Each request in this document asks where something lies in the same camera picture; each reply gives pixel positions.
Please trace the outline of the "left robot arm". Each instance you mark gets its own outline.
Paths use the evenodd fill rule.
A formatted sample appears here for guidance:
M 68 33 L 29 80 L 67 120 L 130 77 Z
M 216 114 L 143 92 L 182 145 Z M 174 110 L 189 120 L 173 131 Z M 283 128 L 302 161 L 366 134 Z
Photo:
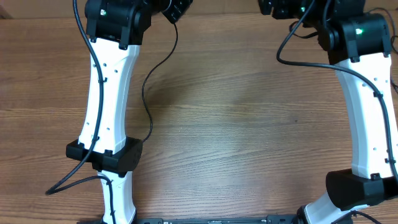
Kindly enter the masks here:
M 104 215 L 99 223 L 135 223 L 132 172 L 142 141 L 126 136 L 129 85 L 144 32 L 161 12 L 175 24 L 192 4 L 176 1 L 87 1 L 86 36 L 90 41 L 91 79 L 85 123 L 66 156 L 89 162 L 100 179 Z

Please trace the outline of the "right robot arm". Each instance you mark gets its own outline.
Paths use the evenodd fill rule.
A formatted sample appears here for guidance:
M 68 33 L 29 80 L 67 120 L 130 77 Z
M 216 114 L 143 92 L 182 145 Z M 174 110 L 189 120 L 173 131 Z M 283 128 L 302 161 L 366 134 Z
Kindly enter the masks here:
M 397 197 L 397 123 L 391 93 L 389 26 L 364 1 L 260 1 L 264 15 L 315 29 L 345 96 L 351 167 L 326 176 L 326 192 L 300 207 L 293 223 L 351 223 L 367 207 Z

